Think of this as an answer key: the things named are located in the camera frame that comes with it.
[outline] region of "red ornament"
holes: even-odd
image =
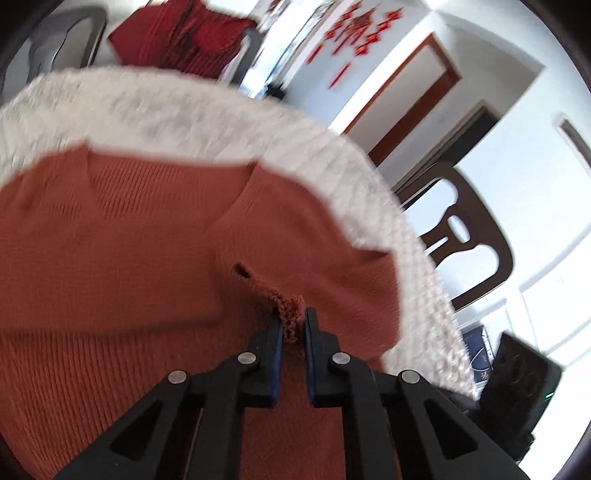
[[[379,32],[380,32],[380,30],[378,30],[377,32],[374,32],[374,33],[370,33],[369,35],[366,35],[365,40],[367,40],[367,43],[379,42],[381,40],[379,37]]]
[[[404,8],[399,8],[398,10],[395,10],[393,12],[386,12],[386,18],[388,19],[388,21],[393,22],[394,20],[402,18],[403,14]]]
[[[347,65],[345,65],[343,67],[343,69],[339,72],[339,74],[335,77],[335,79],[330,83],[329,89],[331,89],[333,86],[335,86],[337,84],[337,82],[343,77],[343,75],[345,74],[345,72],[347,70],[349,70],[349,67],[350,66],[351,66],[351,62],[347,63]]]
[[[355,56],[367,55],[369,53],[368,44],[364,43],[355,49]]]
[[[377,27],[378,27],[378,32],[387,30],[391,27],[392,25],[390,25],[390,22],[386,21],[386,22],[380,22]]]
[[[376,11],[376,8],[372,8],[366,11],[363,14],[358,16],[353,16],[353,13],[361,7],[362,2],[359,1],[354,5],[349,7],[341,18],[336,22],[332,28],[333,33],[331,33],[330,37],[326,37],[326,40],[332,40],[334,42],[340,42],[340,44],[336,47],[332,55],[337,54],[343,46],[346,44],[353,46],[355,49],[355,57],[360,57],[361,55],[368,55],[369,54],[369,46],[372,43],[379,43],[382,38],[380,32],[388,30],[392,28],[392,22],[402,18],[404,15],[404,8],[399,8],[398,10],[389,11],[384,14],[384,21],[378,23],[375,26],[375,31],[366,35],[367,31],[372,27],[374,24],[373,14]],[[337,34],[338,30],[345,26],[341,32]],[[363,38],[364,42],[359,45],[358,42]],[[313,58],[317,55],[318,51],[314,51],[312,56],[309,59],[309,62],[313,60]],[[345,64],[345,66],[341,69],[339,74],[334,78],[334,80],[330,83],[329,89],[334,87],[342,78],[343,75],[351,68],[352,61],[349,61]]]

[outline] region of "metal screw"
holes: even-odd
[[[351,361],[351,357],[345,352],[335,353],[333,355],[333,362],[337,365],[346,365]]]
[[[183,383],[187,379],[187,372],[175,370],[168,374],[168,381],[174,384]]]
[[[238,361],[242,365],[250,365],[256,362],[256,355],[252,352],[244,352],[238,355]]]
[[[405,370],[402,372],[402,379],[406,383],[418,383],[418,381],[421,380],[421,376],[414,370]]]

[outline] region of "orange sweater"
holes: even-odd
[[[291,337],[317,307],[374,367],[398,339],[391,256],[259,163],[49,156],[0,192],[0,272],[0,436],[37,480],[170,371],[243,351],[274,304]],[[344,478],[340,412],[309,406],[304,370],[287,345],[278,406],[246,412],[243,479]]]

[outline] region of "table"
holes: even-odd
[[[401,340],[387,371],[417,370],[433,384],[475,394],[447,294],[398,200],[345,137],[274,99],[248,99],[193,76],[106,67],[39,77],[0,111],[0,186],[44,154],[83,141],[100,150],[180,163],[261,157],[325,201],[356,246],[392,251]]]

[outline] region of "red hanging decoration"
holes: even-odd
[[[341,48],[347,43],[347,41],[351,38],[350,45],[355,47],[355,57],[360,57],[361,55],[368,55],[369,54],[369,46],[372,43],[378,43],[382,40],[380,32],[388,30],[392,27],[392,22],[402,18],[404,9],[399,8],[395,11],[389,11],[384,14],[385,20],[383,22],[378,23],[375,26],[375,31],[371,32],[367,35],[366,32],[369,30],[370,26],[374,23],[372,18],[373,13],[375,12],[375,8],[365,12],[364,14],[354,17],[351,22],[342,30],[338,37],[336,37],[335,41],[339,41],[343,35],[346,34],[346,37],[341,42],[341,44],[335,49],[332,55],[335,55],[339,52]],[[365,42],[361,45],[357,45],[358,41],[365,35]],[[351,68],[353,64],[352,61],[349,61],[345,64],[345,66],[341,69],[339,74],[335,77],[335,79],[330,82],[329,89],[334,87],[345,75],[345,73]]]
[[[337,82],[341,79],[341,77],[345,74],[345,72],[347,70],[349,70],[350,66],[351,66],[351,62],[349,62],[347,65],[345,65],[343,67],[343,69],[340,71],[340,73],[335,77],[335,79],[329,85],[329,89],[331,89],[333,86],[335,86],[337,84]]]
[[[324,34],[324,39],[316,46],[314,51],[308,57],[308,60],[306,60],[306,63],[308,63],[308,64],[312,63],[312,60],[314,60],[316,58],[316,56],[320,53],[320,50],[322,50],[322,47],[324,47],[324,42],[327,40],[331,40],[332,38],[335,37],[335,35],[336,35],[336,30],[334,28],[332,28],[331,30],[326,32]]]
[[[362,1],[351,5],[349,9],[344,12],[339,19],[333,24],[332,28],[324,34],[324,38],[318,43],[316,48],[312,51],[307,59],[310,64],[318,56],[322,48],[328,41],[337,43],[337,47],[332,52],[331,56],[339,53],[344,46],[352,46],[355,57],[369,54],[369,46],[372,43],[379,43],[382,38],[380,33],[392,28],[392,23],[404,15],[404,8],[388,11],[384,13],[384,20],[375,25],[373,32],[368,33],[369,29],[374,25],[374,13],[376,7],[367,10],[366,12],[355,15],[357,10],[361,8]],[[349,61],[343,66],[339,74],[330,83],[329,89],[334,87],[351,68],[353,62]]]
[[[349,33],[344,42],[347,41],[347,39],[350,37],[352,31],[352,22],[346,23],[347,20],[350,20],[353,17],[353,12],[355,12],[356,10],[358,10],[361,7],[361,1],[357,2],[353,5],[351,5],[349,7],[349,9],[343,13],[340,18],[335,22],[335,24],[332,26],[332,28],[327,31],[324,34],[324,39],[321,40],[320,43],[318,43],[318,45],[316,46],[316,48],[312,51],[312,53],[310,54],[310,56],[308,57],[308,59],[306,60],[307,64],[312,63],[312,61],[316,58],[316,56],[320,53],[320,50],[322,50],[322,48],[324,47],[325,43],[327,40],[333,40],[333,41],[339,41],[341,39],[341,37],[345,34],[345,33]],[[339,35],[337,36],[337,32],[341,29],[341,27],[344,28],[341,30],[341,32],[339,33]]]
[[[399,8],[398,10],[394,10],[393,12],[386,12],[386,18],[389,22],[393,22],[395,20],[398,20],[399,18],[402,18],[403,14],[404,8]]]

